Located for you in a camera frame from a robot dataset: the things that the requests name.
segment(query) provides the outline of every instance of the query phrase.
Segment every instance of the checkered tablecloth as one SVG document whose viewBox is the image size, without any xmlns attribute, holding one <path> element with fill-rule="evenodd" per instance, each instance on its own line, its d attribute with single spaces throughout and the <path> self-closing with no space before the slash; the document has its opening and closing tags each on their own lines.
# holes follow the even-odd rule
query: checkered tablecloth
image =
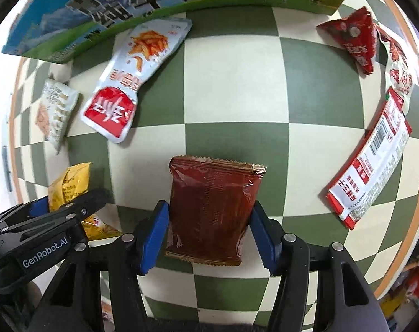
<svg viewBox="0 0 419 332">
<path fill-rule="evenodd" d="M 413 133 L 403 159 L 377 201 L 349 232 L 325 204 L 324 187 L 367 133 L 384 94 L 385 50 L 375 72 L 355 61 L 315 26 L 366 5 L 397 39 L 403 34 L 383 0 L 345 0 L 332 16 L 265 6 L 192 11 L 184 44 L 140 89 L 128 137 L 110 143 L 80 122 L 113 51 L 125 37 L 91 48 L 67 65 L 28 59 L 22 68 L 14 114 L 16 173 L 24 201 L 47 194 L 69 165 L 93 162 L 91 185 L 114 194 L 114 214 L 125 232 L 169 200 L 172 156 L 211 156 L 268 166 L 259 195 L 268 216 L 307 243 L 343 243 L 372 288 L 386 274 L 414 214 L 419 189 L 419 88 L 408 121 Z M 34 125 L 47 76 L 83 95 L 59 155 Z M 251 231 L 239 267 L 166 258 L 140 287 L 149 315 L 217 323 L 265 325 L 279 277 L 263 268 Z M 104 274 L 103 295 L 109 298 Z M 317 274 L 310 274 L 304 328 L 312 328 Z"/>
</svg>

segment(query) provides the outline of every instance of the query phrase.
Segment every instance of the brown snack package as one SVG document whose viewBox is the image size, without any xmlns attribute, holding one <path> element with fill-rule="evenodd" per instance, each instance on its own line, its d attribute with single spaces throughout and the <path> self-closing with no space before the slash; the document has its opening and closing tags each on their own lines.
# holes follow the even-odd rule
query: brown snack package
<svg viewBox="0 0 419 332">
<path fill-rule="evenodd" d="M 166 255 L 210 265 L 238 266 L 263 165 L 176 156 Z"/>
</svg>

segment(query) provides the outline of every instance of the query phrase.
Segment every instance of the barcode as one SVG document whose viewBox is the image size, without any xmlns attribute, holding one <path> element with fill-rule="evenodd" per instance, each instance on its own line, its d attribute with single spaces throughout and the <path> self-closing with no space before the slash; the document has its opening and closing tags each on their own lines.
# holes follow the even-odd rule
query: barcode
<svg viewBox="0 0 419 332">
<path fill-rule="evenodd" d="M 383 121 L 380 121 L 380 123 L 377 125 L 376 128 L 377 128 L 377 132 L 374 136 L 373 141 L 369 145 L 373 156 L 375 156 L 375 154 L 379 150 L 380 145 L 382 144 L 384 138 L 386 137 L 388 133 L 388 129 L 386 128 Z"/>
</svg>

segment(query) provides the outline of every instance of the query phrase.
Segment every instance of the red-brown plastic wrapper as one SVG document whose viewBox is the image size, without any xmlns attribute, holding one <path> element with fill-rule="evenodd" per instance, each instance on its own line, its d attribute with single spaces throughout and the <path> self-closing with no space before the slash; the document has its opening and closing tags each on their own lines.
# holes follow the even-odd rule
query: red-brown plastic wrapper
<svg viewBox="0 0 419 332">
<path fill-rule="evenodd" d="M 328 33 L 360 64 L 363 72 L 374 72 L 377 35 L 371 13 L 362 7 L 348 17 L 327 21 L 317 26 Z"/>
<path fill-rule="evenodd" d="M 166 255 L 194 263 L 238 266 L 263 165 L 176 156 Z"/>
</svg>

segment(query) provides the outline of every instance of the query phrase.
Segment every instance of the snack package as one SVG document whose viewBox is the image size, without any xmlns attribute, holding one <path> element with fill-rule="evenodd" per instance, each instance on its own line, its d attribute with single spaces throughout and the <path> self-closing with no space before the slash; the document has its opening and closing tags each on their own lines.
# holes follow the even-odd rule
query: snack package
<svg viewBox="0 0 419 332">
<path fill-rule="evenodd" d="M 389 88 L 376 126 L 326 195 L 343 224 L 353 229 L 385 187 L 402 157 L 411 127 L 402 99 Z"/>
<path fill-rule="evenodd" d="M 362 7 L 348 17 L 327 21 L 317 26 L 328 33 L 354 56 L 365 74 L 374 72 L 376 30 L 371 13 Z"/>
<path fill-rule="evenodd" d="M 386 48 L 388 61 L 385 69 L 386 90 L 390 87 L 403 100 L 402 111 L 406 115 L 409 111 L 409 99 L 412 91 L 412 69 L 408 68 L 406 55 L 399 43 L 389 36 L 381 27 L 377 26 L 379 38 Z"/>
<path fill-rule="evenodd" d="M 45 80 L 35 124 L 54 146 L 57 153 L 60 151 L 69 116 L 76 106 L 78 98 L 78 91 L 53 79 Z"/>
<path fill-rule="evenodd" d="M 88 191 L 90 165 L 91 162 L 85 162 L 68 167 L 51 183 L 48 187 L 49 212 L 57 211 L 60 206 Z M 85 218 L 82 226 L 90 241 L 121 235 L 121 232 L 104 223 L 95 213 Z"/>
<path fill-rule="evenodd" d="M 123 141 L 134 118 L 137 90 L 179 47 L 191 26 L 191 20 L 174 17 L 138 25 L 100 76 L 81 120 L 112 142 Z"/>
<path fill-rule="evenodd" d="M 176 156 L 166 255 L 210 265 L 238 266 L 263 165 Z"/>
</svg>

